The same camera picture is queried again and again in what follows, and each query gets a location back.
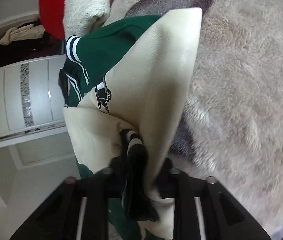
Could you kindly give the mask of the beige hanging coat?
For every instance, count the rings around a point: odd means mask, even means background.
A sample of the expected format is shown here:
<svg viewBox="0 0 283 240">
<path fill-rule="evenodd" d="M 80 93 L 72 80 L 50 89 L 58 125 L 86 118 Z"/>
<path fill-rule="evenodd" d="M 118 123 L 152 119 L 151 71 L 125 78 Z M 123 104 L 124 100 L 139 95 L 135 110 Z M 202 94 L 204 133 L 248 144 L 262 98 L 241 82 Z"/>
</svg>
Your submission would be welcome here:
<svg viewBox="0 0 283 240">
<path fill-rule="evenodd" d="M 13 27 L 7 30 L 0 39 L 0 45 L 6 46 L 13 41 L 39 39 L 43 37 L 44 32 L 45 29 L 42 25 L 34 26 L 34 24 L 28 24 L 20 28 Z"/>
</svg>

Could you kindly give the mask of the green white varsity jacket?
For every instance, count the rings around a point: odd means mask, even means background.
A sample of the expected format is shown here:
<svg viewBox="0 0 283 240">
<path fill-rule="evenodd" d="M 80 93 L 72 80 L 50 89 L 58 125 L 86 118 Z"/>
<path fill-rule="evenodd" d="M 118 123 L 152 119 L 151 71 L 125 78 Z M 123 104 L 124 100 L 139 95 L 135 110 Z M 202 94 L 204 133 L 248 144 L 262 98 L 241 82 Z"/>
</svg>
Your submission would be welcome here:
<svg viewBox="0 0 283 240">
<path fill-rule="evenodd" d="M 182 116 L 195 66 L 201 8 L 171 10 L 147 29 L 106 73 L 111 92 L 106 106 L 91 90 L 64 118 L 77 161 L 90 171 L 107 167 L 121 153 L 120 131 L 139 133 L 148 153 L 144 189 L 159 215 L 141 226 L 157 237 L 173 236 L 172 199 L 163 200 L 154 184 Z"/>
</svg>

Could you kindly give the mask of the red duvet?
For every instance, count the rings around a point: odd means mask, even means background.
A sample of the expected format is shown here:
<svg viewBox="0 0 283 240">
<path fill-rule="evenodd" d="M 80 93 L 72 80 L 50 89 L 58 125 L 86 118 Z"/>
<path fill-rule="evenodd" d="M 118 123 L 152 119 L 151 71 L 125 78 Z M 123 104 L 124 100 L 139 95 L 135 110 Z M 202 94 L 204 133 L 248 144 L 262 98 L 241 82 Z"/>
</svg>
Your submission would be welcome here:
<svg viewBox="0 0 283 240">
<path fill-rule="evenodd" d="M 39 17 L 45 30 L 54 37 L 64 40 L 64 0 L 38 0 Z"/>
</svg>

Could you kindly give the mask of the floral purple bed blanket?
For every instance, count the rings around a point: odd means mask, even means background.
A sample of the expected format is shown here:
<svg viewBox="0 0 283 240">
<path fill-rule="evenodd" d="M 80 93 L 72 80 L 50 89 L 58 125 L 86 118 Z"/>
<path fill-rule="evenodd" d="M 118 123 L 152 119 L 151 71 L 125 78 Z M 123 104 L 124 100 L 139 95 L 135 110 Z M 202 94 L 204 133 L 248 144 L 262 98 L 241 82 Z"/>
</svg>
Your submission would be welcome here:
<svg viewBox="0 0 283 240">
<path fill-rule="evenodd" d="M 283 237 L 283 0 L 113 0 L 108 23 L 201 7 L 197 60 L 174 164 L 216 177 Z"/>
</svg>

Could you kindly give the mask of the white folded knit sweater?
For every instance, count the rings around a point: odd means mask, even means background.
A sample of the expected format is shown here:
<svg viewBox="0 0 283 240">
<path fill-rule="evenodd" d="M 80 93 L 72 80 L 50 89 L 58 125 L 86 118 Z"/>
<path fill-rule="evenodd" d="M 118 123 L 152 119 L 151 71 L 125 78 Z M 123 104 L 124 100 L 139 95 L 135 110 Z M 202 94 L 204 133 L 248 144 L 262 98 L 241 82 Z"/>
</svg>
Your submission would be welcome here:
<svg viewBox="0 0 283 240">
<path fill-rule="evenodd" d="M 65 38 L 84 36 L 100 27 L 110 13 L 110 0 L 64 0 Z"/>
</svg>

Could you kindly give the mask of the white sliding wardrobe door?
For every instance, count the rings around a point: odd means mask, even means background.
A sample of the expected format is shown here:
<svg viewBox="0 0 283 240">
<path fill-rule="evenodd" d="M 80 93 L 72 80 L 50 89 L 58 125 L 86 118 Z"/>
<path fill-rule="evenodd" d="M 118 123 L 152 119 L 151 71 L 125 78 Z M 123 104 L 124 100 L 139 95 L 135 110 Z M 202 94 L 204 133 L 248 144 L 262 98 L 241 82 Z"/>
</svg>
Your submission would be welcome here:
<svg viewBox="0 0 283 240">
<path fill-rule="evenodd" d="M 64 126 L 64 97 L 58 85 L 65 55 L 0 68 L 0 139 Z"/>
</svg>

